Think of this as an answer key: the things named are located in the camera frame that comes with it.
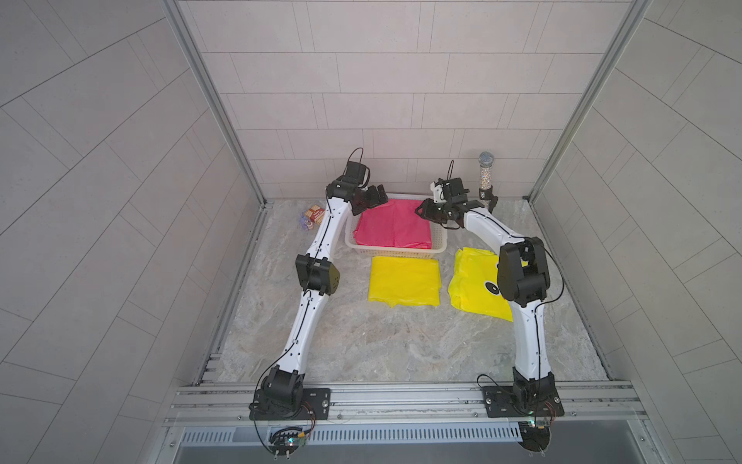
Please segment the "plain yellow raincoat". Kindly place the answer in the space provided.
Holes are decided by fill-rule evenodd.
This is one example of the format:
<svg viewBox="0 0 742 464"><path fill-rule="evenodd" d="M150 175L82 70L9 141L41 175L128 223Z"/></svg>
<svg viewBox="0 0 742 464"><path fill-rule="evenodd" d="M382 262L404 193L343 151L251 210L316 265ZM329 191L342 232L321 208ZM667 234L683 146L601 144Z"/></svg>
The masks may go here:
<svg viewBox="0 0 742 464"><path fill-rule="evenodd" d="M375 256L369 278L368 301L396 307L438 307L442 279L439 262Z"/></svg>

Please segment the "pink raincoat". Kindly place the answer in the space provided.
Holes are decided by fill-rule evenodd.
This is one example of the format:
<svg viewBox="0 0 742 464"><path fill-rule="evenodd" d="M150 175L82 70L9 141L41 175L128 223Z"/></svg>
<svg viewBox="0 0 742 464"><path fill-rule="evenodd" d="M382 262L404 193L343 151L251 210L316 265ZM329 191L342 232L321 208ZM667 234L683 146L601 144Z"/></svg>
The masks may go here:
<svg viewBox="0 0 742 464"><path fill-rule="evenodd" d="M361 214L353 232L356 243L367 247L432 249L429 222L416 212L421 200L390 199Z"/></svg>

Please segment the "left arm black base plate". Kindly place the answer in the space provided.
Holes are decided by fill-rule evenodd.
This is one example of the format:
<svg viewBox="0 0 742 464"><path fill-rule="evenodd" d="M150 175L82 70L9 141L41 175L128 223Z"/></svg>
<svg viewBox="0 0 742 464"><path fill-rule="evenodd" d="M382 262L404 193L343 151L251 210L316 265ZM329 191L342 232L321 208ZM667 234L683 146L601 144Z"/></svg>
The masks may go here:
<svg viewBox="0 0 742 464"><path fill-rule="evenodd" d="M307 421L328 419L330 389L305 389L299 396L258 390L249 405L251 421Z"/></svg>

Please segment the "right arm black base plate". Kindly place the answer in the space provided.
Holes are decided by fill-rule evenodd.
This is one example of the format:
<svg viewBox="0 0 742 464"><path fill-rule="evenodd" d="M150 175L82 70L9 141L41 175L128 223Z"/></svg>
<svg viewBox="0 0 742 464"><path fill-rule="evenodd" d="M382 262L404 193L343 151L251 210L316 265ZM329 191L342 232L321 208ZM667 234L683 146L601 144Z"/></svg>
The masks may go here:
<svg viewBox="0 0 742 464"><path fill-rule="evenodd" d="M564 416L562 400L555 388L541 388L528 397L527 405L519 405L512 386L484 386L481 389L489 418L542 418L552 420Z"/></svg>

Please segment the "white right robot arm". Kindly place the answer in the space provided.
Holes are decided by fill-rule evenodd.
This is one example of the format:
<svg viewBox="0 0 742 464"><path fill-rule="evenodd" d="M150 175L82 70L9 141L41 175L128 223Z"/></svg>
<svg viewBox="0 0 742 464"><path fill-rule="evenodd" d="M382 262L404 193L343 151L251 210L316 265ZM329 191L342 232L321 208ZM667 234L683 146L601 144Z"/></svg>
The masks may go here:
<svg viewBox="0 0 742 464"><path fill-rule="evenodd" d="M436 203L428 198L415 213L441 226L454 222L498 251L497 287L510 305L515 331L514 403L523 413L538 412L557 396L544 329L551 276L543 241L517 234L477 201Z"/></svg>

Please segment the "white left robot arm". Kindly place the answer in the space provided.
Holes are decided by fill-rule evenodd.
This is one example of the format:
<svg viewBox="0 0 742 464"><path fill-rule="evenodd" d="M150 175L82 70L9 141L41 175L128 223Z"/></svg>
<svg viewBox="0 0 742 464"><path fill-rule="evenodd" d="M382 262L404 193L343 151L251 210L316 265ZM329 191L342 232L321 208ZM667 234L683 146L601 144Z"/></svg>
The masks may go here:
<svg viewBox="0 0 742 464"><path fill-rule="evenodd" d="M301 299L294 325L283 353L256 385L254 403L259 413L288 418L301 409L311 341L323 309L340 282L340 272L332 262L340 232L351 216L387 202L382 185L367 187L346 180L328 185L323 221L311 246L295 260Z"/></svg>

